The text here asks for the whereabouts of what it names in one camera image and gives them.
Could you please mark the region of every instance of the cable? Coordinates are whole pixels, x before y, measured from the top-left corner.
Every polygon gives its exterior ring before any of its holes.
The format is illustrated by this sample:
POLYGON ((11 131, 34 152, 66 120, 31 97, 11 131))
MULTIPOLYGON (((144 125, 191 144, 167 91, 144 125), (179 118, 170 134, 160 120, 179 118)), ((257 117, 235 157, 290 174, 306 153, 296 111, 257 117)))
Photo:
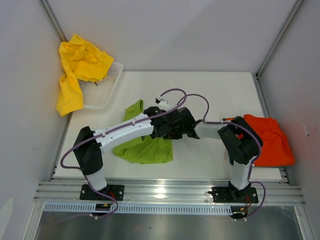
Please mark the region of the cable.
MULTIPOLYGON (((170 110, 168 110, 168 111, 166 111, 166 112, 162 112, 162 113, 159 113, 159 114, 154 115, 154 116, 145 117, 145 118, 143 118, 143 119, 137 120, 136 123, 141 123, 141 122, 146 121, 146 120, 151 120, 151 119, 155 119, 155 118, 158 118, 158 117, 167 115, 167 114, 175 111, 175 110, 178 109, 179 107, 181 107, 181 106, 185 103, 185 101, 187 100, 187 93, 186 93, 184 90, 182 90, 182 89, 180 89, 180 88, 172 88, 172 89, 169 89, 169 90, 163 92, 160 96, 162 97, 163 95, 165 95, 165 94, 167 94, 167 93, 169 93, 169 92, 172 92, 172 91, 179 91, 179 92, 182 92, 182 93, 183 93, 184 96, 183 96, 183 98, 179 101, 179 102, 181 102, 181 103, 177 104, 177 106, 175 106, 174 108, 172 108, 172 109, 170 109, 170 110)), ((128 126, 131 126, 131 125, 132 125, 132 122, 129 122, 129 123, 120 125, 120 126, 118 126, 118 127, 115 127, 115 128, 113 128, 113 129, 111 129, 111 130, 108 130, 108 131, 104 132, 104 134, 107 135, 107 134, 110 134, 110 133, 112 133, 112 132, 115 132, 115 131, 117 131, 117 130, 119 130, 119 129, 122 129, 122 128, 125 128, 125 127, 128 127, 128 126)), ((92 136, 92 137, 90 137, 90 138, 88 138, 88 139, 86 139, 86 140, 83 140, 83 141, 79 142, 78 144, 74 145, 72 148, 70 148, 68 151, 66 151, 66 153, 62 156, 62 158, 61 158, 61 160, 60 160, 60 166, 61 166, 62 168, 64 168, 64 169, 76 169, 76 170, 80 170, 80 171, 81 171, 81 168, 78 167, 78 166, 66 166, 66 165, 64 164, 64 160, 65 160, 66 157, 67 157, 71 152, 73 152, 75 149, 79 148, 80 146, 82 146, 82 145, 85 144, 85 143, 88 143, 88 142, 90 142, 90 141, 92 141, 92 140, 95 140, 95 139, 97 139, 97 138, 103 137, 104 134, 101 133, 101 134, 98 134, 98 135, 96 135, 96 136, 92 136)), ((114 210, 106 213, 105 215, 99 216, 98 218, 101 219, 101 218, 104 218, 104 217, 106 217, 106 216, 112 215, 114 212, 116 212, 116 211, 118 210, 118 207, 119 207, 118 201, 117 201, 116 199, 114 199, 113 197, 109 196, 109 195, 106 195, 106 194, 104 194, 104 193, 102 193, 102 192, 99 192, 99 191, 95 190, 95 189, 92 187, 92 185, 90 184, 88 178, 87 178, 86 176, 84 176, 84 178, 87 180, 88 185, 89 185, 89 187, 91 188, 91 190, 92 190, 93 192, 95 192, 96 194, 99 194, 99 195, 101 195, 101 196, 103 196, 103 197, 105 197, 105 198, 108 198, 108 199, 112 200, 112 201, 116 204, 116 207, 115 207, 114 210)))
MULTIPOLYGON (((139 120, 136 121, 136 123, 141 123, 141 122, 146 121, 146 120, 155 119, 155 118, 158 118, 158 117, 167 115, 167 114, 175 111, 175 110, 178 109, 179 107, 181 107, 181 106, 185 103, 185 101, 187 100, 187 93, 186 93, 184 90, 182 90, 182 89, 180 89, 180 88, 172 88, 172 89, 169 89, 169 90, 163 92, 160 96, 162 97, 163 95, 165 95, 165 94, 167 94, 167 93, 169 93, 169 92, 172 92, 172 91, 180 91, 180 92, 182 92, 182 93, 184 94, 183 100, 182 100, 182 102, 181 102, 180 104, 178 104, 177 106, 175 106, 174 108, 172 108, 172 109, 170 109, 170 110, 168 110, 168 111, 166 111, 166 112, 162 112, 162 113, 159 113, 159 114, 154 115, 154 116, 149 116, 149 117, 145 117, 145 118, 139 119, 139 120)), ((107 134, 113 133, 113 132, 115 132, 115 131, 117 131, 117 130, 119 130, 119 129, 122 129, 122 128, 125 128, 125 127, 128 127, 128 126, 131 126, 131 125, 132 125, 132 122, 129 122, 129 123, 120 125, 120 126, 118 126, 118 127, 115 127, 115 128, 113 128, 113 129, 111 129, 111 130, 108 130, 108 131, 104 132, 104 134, 107 135, 107 134)), ((81 170, 81 168, 78 167, 78 166, 66 166, 66 165, 64 164, 65 158, 66 158, 71 152, 73 152, 75 149, 79 148, 79 147, 82 146, 83 144, 86 144, 86 143, 88 143, 88 142, 90 142, 90 141, 92 141, 92 140, 95 140, 95 139, 101 138, 101 137, 103 137, 103 133, 98 134, 98 135, 96 135, 96 136, 92 136, 92 137, 90 137, 90 138, 88 138, 88 139, 86 139, 86 140, 83 140, 83 141, 79 142, 78 144, 74 145, 72 148, 70 148, 68 151, 66 151, 66 153, 62 156, 62 158, 61 158, 61 160, 60 160, 60 166, 61 166, 62 168, 64 168, 64 169, 77 169, 77 170, 81 170)))
MULTIPOLYGON (((206 102, 206 111, 205 111, 204 116, 203 116, 203 118, 202 118, 202 121, 205 123, 205 122, 206 122, 206 117, 207 117, 207 115, 208 115, 209 108, 210 108, 209 101, 208 101, 204 96, 202 96, 202 95, 200 95, 200 94, 197 94, 197 93, 191 93, 191 94, 188 94, 188 95, 186 95, 186 96, 187 96, 187 97, 189 97, 189 96, 197 96, 197 97, 200 97, 200 98, 202 98, 202 99, 205 100, 205 102, 206 102)), ((184 98, 181 98, 181 99, 178 101, 177 104, 179 104, 183 99, 184 99, 184 98)))
POLYGON ((254 210, 254 212, 252 212, 250 215, 246 216, 246 218, 255 215, 261 209, 262 205, 265 203, 266 195, 267 195, 266 187, 265 187, 265 185, 263 185, 262 182, 260 182, 260 181, 252 181, 251 184, 260 184, 262 186, 262 188, 263 188, 263 198, 261 200, 260 205, 257 207, 257 209, 254 210))

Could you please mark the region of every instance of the red-orange cloth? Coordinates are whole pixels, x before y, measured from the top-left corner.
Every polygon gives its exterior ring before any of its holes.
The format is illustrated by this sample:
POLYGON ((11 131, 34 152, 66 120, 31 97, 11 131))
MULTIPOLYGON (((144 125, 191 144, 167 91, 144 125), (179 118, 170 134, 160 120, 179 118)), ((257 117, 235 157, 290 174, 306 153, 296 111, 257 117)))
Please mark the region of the red-orange cloth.
POLYGON ((243 118, 263 141, 261 156, 254 162, 256 167, 285 167, 295 164, 287 136, 275 119, 250 114, 243 118))

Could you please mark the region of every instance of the plastic basket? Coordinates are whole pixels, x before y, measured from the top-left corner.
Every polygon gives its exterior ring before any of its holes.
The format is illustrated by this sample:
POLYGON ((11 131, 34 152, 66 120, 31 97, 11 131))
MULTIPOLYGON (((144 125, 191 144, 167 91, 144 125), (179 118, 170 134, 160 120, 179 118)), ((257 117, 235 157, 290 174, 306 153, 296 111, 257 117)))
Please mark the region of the plastic basket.
POLYGON ((83 94, 83 108, 104 109, 107 107, 123 69, 124 65, 122 63, 113 62, 106 78, 100 82, 79 80, 83 94))

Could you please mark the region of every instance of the wire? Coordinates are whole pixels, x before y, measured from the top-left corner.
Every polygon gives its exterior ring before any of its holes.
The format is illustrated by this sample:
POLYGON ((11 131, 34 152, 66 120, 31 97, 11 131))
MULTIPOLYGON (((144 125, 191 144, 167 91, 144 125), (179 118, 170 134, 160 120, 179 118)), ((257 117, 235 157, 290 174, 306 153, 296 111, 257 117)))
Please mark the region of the wire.
MULTIPOLYGON (((210 108, 209 101, 208 101, 204 96, 202 96, 202 95, 200 95, 200 94, 197 94, 197 93, 191 93, 191 94, 188 94, 188 95, 186 95, 186 96, 187 96, 187 97, 189 97, 189 96, 197 96, 197 97, 200 97, 200 98, 202 98, 202 99, 205 100, 205 102, 206 102, 206 111, 205 111, 204 116, 203 116, 203 118, 202 118, 202 121, 205 123, 205 122, 206 122, 206 117, 207 117, 207 115, 208 115, 209 108, 210 108)), ((177 104, 179 104, 183 99, 184 99, 184 98, 181 98, 181 99, 178 101, 177 104)))
MULTIPOLYGON (((149 117, 145 117, 145 118, 139 119, 139 120, 135 121, 135 123, 141 123, 141 122, 146 121, 146 120, 150 120, 150 119, 155 119, 155 118, 162 117, 162 116, 164 116, 164 115, 167 115, 167 114, 175 111, 175 110, 178 109, 179 107, 181 107, 181 106, 185 103, 185 101, 187 100, 187 93, 186 93, 184 90, 182 90, 182 89, 180 89, 180 88, 172 88, 172 89, 169 89, 169 90, 163 92, 160 96, 162 97, 163 95, 165 95, 165 94, 167 94, 167 93, 169 93, 169 92, 172 92, 172 91, 180 91, 180 92, 183 93, 184 98, 183 98, 183 100, 182 100, 182 102, 181 102, 180 104, 178 104, 177 106, 175 106, 174 108, 172 108, 172 109, 170 109, 170 110, 168 110, 168 111, 166 111, 166 112, 161 112, 161 113, 159 113, 159 114, 157 114, 157 115, 153 115, 153 116, 149 116, 149 117)), ((120 125, 120 126, 118 126, 118 127, 115 127, 115 128, 113 128, 113 129, 110 129, 110 130, 108 130, 108 131, 106 131, 106 132, 104 132, 104 133, 98 134, 98 135, 96 135, 96 136, 89 137, 88 139, 79 142, 78 144, 76 144, 76 145, 74 145, 72 148, 70 148, 68 151, 66 151, 66 153, 62 156, 62 158, 61 158, 61 160, 60 160, 60 166, 61 166, 62 168, 64 168, 64 169, 77 169, 77 170, 81 170, 81 168, 78 167, 78 166, 66 166, 66 165, 64 164, 65 158, 66 158, 71 152, 73 152, 75 149, 79 148, 79 147, 82 146, 83 144, 86 144, 86 143, 88 143, 88 142, 90 142, 90 141, 92 141, 92 140, 95 140, 95 139, 98 139, 98 138, 103 137, 104 134, 107 135, 107 134, 113 133, 113 132, 115 132, 115 131, 117 131, 117 130, 119 130, 119 129, 122 129, 122 128, 125 128, 125 127, 128 127, 128 126, 131 126, 132 124, 133 124, 132 122, 129 122, 129 123, 120 125)))
POLYGON ((250 197, 248 197, 248 196, 245 196, 245 202, 247 203, 247 208, 250 208, 251 207, 251 205, 252 205, 252 202, 251 202, 251 200, 250 200, 250 197))
POLYGON ((251 184, 260 184, 262 186, 262 188, 263 188, 263 198, 262 198, 262 200, 260 202, 260 205, 256 208, 256 210, 254 210, 254 212, 252 212, 248 216, 246 216, 246 218, 255 215, 261 209, 262 205, 265 203, 266 195, 267 195, 266 187, 265 187, 265 185, 263 185, 262 182, 260 182, 260 181, 252 181, 251 184))

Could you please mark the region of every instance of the purple cable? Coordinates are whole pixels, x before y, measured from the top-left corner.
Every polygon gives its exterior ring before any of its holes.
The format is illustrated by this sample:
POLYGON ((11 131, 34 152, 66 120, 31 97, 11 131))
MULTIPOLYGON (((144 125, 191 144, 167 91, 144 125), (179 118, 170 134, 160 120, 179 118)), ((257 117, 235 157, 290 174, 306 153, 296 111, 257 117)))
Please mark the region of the purple cable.
POLYGON ((257 207, 257 209, 254 210, 254 212, 251 213, 250 215, 246 216, 247 218, 253 216, 254 214, 256 214, 261 209, 262 205, 265 203, 266 195, 267 195, 266 187, 265 187, 265 185, 263 185, 262 182, 260 182, 260 181, 252 181, 251 184, 260 184, 262 186, 262 188, 263 188, 263 198, 261 200, 260 205, 257 207))
POLYGON ((209 108, 210 108, 209 101, 208 101, 204 96, 202 96, 202 95, 200 95, 200 94, 197 94, 197 93, 188 94, 187 97, 189 97, 189 96, 197 96, 197 97, 200 97, 200 98, 202 98, 202 99, 205 100, 205 102, 206 102, 206 111, 205 111, 205 114, 204 114, 204 116, 203 116, 203 118, 202 118, 202 121, 205 123, 205 122, 206 122, 206 117, 207 117, 207 115, 208 115, 209 108))
MULTIPOLYGON (((186 93, 184 90, 182 90, 182 89, 180 89, 180 88, 172 88, 172 89, 169 89, 169 90, 163 92, 160 96, 162 97, 163 95, 165 95, 165 94, 167 94, 167 93, 169 93, 169 92, 172 92, 172 91, 180 91, 180 92, 183 93, 184 97, 179 101, 179 102, 181 102, 180 104, 177 104, 177 106, 175 106, 174 108, 172 108, 172 109, 170 109, 170 110, 168 110, 168 111, 166 111, 166 112, 162 112, 162 113, 159 113, 159 114, 154 115, 154 116, 145 117, 145 118, 143 118, 143 119, 137 120, 136 123, 141 123, 141 122, 143 122, 143 121, 145 121, 145 120, 155 119, 155 118, 164 116, 164 115, 166 115, 166 114, 169 114, 169 113, 175 111, 175 110, 178 109, 179 107, 181 107, 181 106, 185 103, 185 101, 187 100, 187 93, 186 93)), ((111 130, 106 131, 105 134, 107 135, 107 134, 113 133, 113 132, 115 132, 115 131, 117 131, 117 130, 119 130, 119 129, 122 129, 122 128, 125 128, 125 127, 128 127, 128 126, 131 126, 132 124, 133 124, 132 122, 129 122, 129 123, 120 125, 120 126, 118 126, 118 127, 116 127, 116 128, 113 128, 113 129, 111 129, 111 130)), ((64 160, 65 160, 66 157, 67 157, 71 152, 73 152, 75 149, 79 148, 80 146, 82 146, 82 145, 85 144, 85 143, 88 143, 88 142, 90 142, 90 141, 92 141, 92 140, 95 140, 95 139, 97 139, 97 138, 100 138, 100 137, 103 137, 103 134, 102 134, 102 133, 99 134, 99 135, 96 135, 96 136, 92 136, 92 137, 90 137, 90 138, 88 138, 88 139, 86 139, 86 140, 83 140, 82 142, 79 142, 78 144, 74 145, 72 148, 70 148, 68 151, 66 151, 66 153, 62 156, 62 158, 61 158, 61 160, 60 160, 60 166, 61 166, 62 168, 64 168, 64 169, 76 169, 76 170, 81 170, 81 168, 78 167, 78 166, 66 166, 66 165, 64 164, 64 160)), ((108 213, 106 213, 105 215, 98 217, 99 219, 104 218, 104 217, 109 216, 109 215, 112 215, 114 212, 116 212, 116 211, 118 210, 119 203, 118 203, 118 201, 117 201, 116 199, 114 199, 113 197, 108 196, 108 195, 106 195, 106 194, 103 194, 102 192, 99 192, 99 191, 95 190, 95 189, 92 187, 92 185, 90 184, 89 181, 88 181, 88 185, 89 185, 89 187, 91 188, 91 190, 94 191, 96 194, 99 194, 99 195, 101 195, 101 196, 103 196, 103 197, 106 197, 106 198, 112 200, 113 202, 115 202, 115 204, 116 204, 116 208, 115 208, 113 211, 108 212, 108 213)), ((84 215, 85 215, 85 214, 83 213, 83 214, 75 215, 75 216, 73 216, 73 217, 84 216, 84 215)))

